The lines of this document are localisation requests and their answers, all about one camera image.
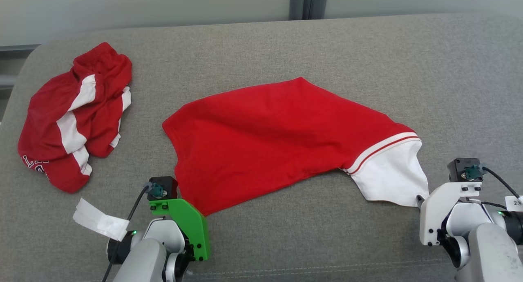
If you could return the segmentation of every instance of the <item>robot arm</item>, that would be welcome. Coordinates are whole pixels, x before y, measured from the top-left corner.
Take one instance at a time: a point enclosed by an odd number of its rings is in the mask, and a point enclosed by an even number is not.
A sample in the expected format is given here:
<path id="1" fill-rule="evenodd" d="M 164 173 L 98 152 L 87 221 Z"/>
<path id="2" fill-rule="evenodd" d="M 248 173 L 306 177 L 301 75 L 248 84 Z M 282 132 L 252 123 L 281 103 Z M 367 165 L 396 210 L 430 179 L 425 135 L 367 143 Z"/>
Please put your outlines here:
<path id="1" fill-rule="evenodd" d="M 110 259 L 116 241 L 110 239 Z M 117 262 L 123 263 L 115 282 L 181 282 L 194 251 L 176 222 L 154 219 L 144 232 L 130 231 L 118 248 Z"/>
<path id="2" fill-rule="evenodd" d="M 445 248 L 458 282 L 521 281 L 516 245 L 523 244 L 523 213 L 497 211 L 469 198 L 479 196 L 482 177 L 467 179 L 461 169 L 476 163 L 478 159 L 456 159 L 449 165 L 452 182 L 426 200 L 418 196 L 420 241 Z"/>

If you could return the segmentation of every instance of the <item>white tape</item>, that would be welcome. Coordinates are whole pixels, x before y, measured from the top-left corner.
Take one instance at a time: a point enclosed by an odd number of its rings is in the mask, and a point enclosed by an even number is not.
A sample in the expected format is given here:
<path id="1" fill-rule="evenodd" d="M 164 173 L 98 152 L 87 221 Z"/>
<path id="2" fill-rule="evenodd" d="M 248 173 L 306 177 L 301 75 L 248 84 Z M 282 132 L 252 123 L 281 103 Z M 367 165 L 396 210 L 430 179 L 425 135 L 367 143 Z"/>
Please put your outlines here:
<path id="1" fill-rule="evenodd" d="M 523 202 L 521 198 L 515 196 L 505 196 L 505 204 L 507 204 L 508 211 L 523 211 Z"/>
<path id="2" fill-rule="evenodd" d="M 83 198 L 80 198 L 80 202 L 76 206 L 73 220 L 86 228 L 118 241 L 123 240 L 129 225 L 128 220 L 106 215 Z"/>

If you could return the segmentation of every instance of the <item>black cord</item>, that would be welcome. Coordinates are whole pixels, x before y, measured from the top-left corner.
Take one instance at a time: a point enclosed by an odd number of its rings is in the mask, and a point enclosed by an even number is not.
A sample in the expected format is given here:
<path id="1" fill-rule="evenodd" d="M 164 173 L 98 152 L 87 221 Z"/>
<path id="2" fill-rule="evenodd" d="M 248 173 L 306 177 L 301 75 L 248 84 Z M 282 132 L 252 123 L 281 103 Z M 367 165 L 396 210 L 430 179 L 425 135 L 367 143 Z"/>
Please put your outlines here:
<path id="1" fill-rule="evenodd" d="M 504 210 L 507 210 L 507 207 L 501 205 L 501 204 L 495 204 L 493 202 L 488 202 L 488 201 L 482 201 L 481 204 L 487 204 L 489 206 L 493 206 L 493 207 L 499 207 L 499 208 L 502 208 Z"/>
<path id="2" fill-rule="evenodd" d="M 505 187 L 507 187 L 508 191 L 510 191 L 510 193 L 514 194 L 514 196 L 519 199 L 519 195 L 518 193 L 516 193 L 516 191 L 514 191 L 514 189 L 512 189 L 512 187 L 510 187 L 510 185 L 508 185 L 507 182 L 505 182 L 505 180 L 503 180 L 500 176 L 498 176 L 498 174 L 496 174 L 495 172 L 493 172 L 491 169 L 487 168 L 487 167 L 483 167 L 482 168 L 483 170 L 489 172 L 492 174 L 492 176 L 494 176 L 496 179 L 498 179 L 503 185 L 505 185 Z"/>
<path id="3" fill-rule="evenodd" d="M 131 213 L 129 213 L 129 216 L 127 217 L 128 221 L 131 220 L 132 215 L 134 215 L 134 211 L 136 210 L 136 207 L 138 207 L 138 203 L 140 203 L 142 196 L 144 195 L 144 193 L 147 191 L 148 188 L 149 188 L 149 186 L 145 186 L 142 189 L 142 192 L 140 192 L 140 196 L 138 196 L 138 198 L 136 199 L 136 202 L 134 203 L 134 206 L 131 209 Z M 107 270 L 105 271 L 105 275 L 103 275 L 103 279 L 101 280 L 102 282 L 106 282 L 107 277 L 109 276 L 109 272 L 111 271 L 112 264 L 114 264 L 114 260 L 116 259 L 116 253 L 118 252 L 118 247 L 120 247 L 120 243 L 121 243 L 120 241 L 118 241 L 118 243 L 116 243 L 116 247 L 114 248 L 114 251 L 112 252 L 112 257 L 111 257 L 111 260 L 109 261 L 109 265 L 107 266 Z"/>

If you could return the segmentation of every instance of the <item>gray fabric surface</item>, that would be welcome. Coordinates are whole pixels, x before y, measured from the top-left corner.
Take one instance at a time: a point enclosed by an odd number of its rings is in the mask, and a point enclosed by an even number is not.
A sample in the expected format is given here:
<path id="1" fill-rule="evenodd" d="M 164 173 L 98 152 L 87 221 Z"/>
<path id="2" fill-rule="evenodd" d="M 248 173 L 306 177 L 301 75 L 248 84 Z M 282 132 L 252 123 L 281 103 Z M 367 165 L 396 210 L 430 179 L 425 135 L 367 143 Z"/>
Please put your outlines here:
<path id="1" fill-rule="evenodd" d="M 116 150 L 90 158 L 89 183 L 70 195 L 24 167 L 16 145 L 30 97 L 103 41 L 133 62 L 132 104 Z M 0 125 L 0 280 L 101 280 L 107 239 L 74 223 L 80 197 L 125 217 L 142 183 L 173 174 L 176 154 L 161 128 L 168 116 L 210 94 L 299 76 L 416 130 L 431 190 L 447 181 L 452 159 L 480 157 L 523 191 L 522 44 L 520 20 L 437 14 L 120 29 L 42 45 Z M 483 187 L 485 200 L 508 195 L 491 177 Z M 129 228 L 151 218 L 142 201 Z M 211 259 L 192 263 L 187 281 L 454 280 L 444 250 L 420 244 L 417 209 L 366 202 L 341 171 L 208 223 Z"/>

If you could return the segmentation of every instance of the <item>label sticker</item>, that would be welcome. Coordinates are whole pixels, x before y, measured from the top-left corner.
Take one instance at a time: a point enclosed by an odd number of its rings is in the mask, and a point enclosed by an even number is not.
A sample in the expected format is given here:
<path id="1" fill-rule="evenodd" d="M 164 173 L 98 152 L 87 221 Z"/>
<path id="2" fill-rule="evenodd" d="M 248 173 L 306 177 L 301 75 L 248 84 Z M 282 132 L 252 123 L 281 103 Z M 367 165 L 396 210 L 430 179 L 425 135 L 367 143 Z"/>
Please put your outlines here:
<path id="1" fill-rule="evenodd" d="M 515 196 L 505 196 L 508 211 L 523 211 L 523 204 Z"/>

